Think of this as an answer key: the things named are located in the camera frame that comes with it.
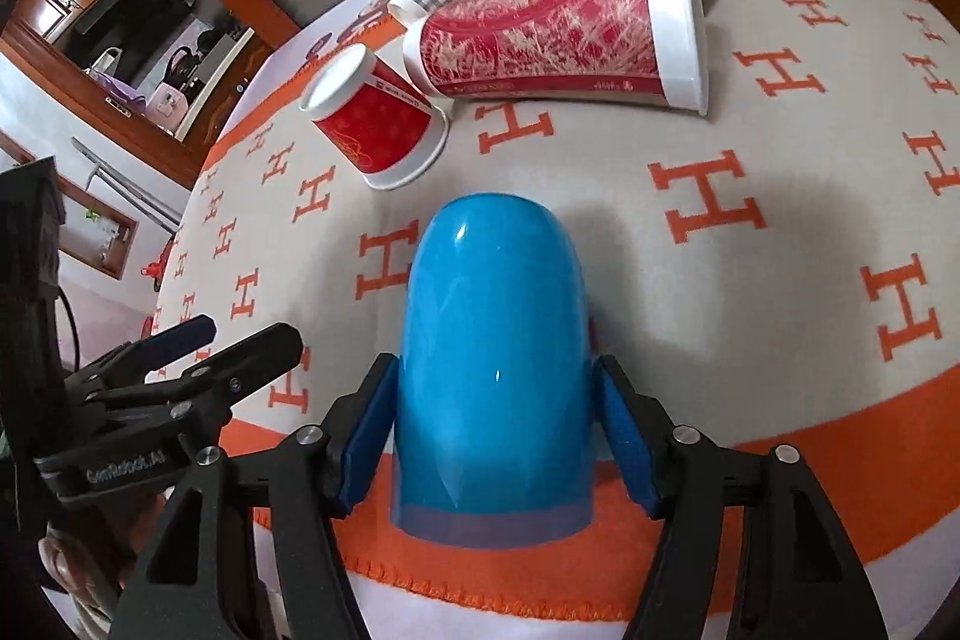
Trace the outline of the person's hand on handle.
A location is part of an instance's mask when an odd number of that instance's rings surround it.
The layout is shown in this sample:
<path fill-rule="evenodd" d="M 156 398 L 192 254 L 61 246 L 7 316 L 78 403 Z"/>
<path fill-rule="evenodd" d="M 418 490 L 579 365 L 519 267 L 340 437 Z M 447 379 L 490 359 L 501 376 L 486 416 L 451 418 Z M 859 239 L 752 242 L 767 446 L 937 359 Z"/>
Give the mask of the person's hand on handle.
<path fill-rule="evenodd" d="M 143 494 L 121 510 L 96 512 L 94 520 L 106 523 L 107 551 L 98 551 L 93 541 L 76 534 L 47 528 L 37 552 L 52 580 L 70 594 L 78 615 L 76 637 L 109 637 L 119 596 L 156 530 L 165 503 L 163 494 Z"/>

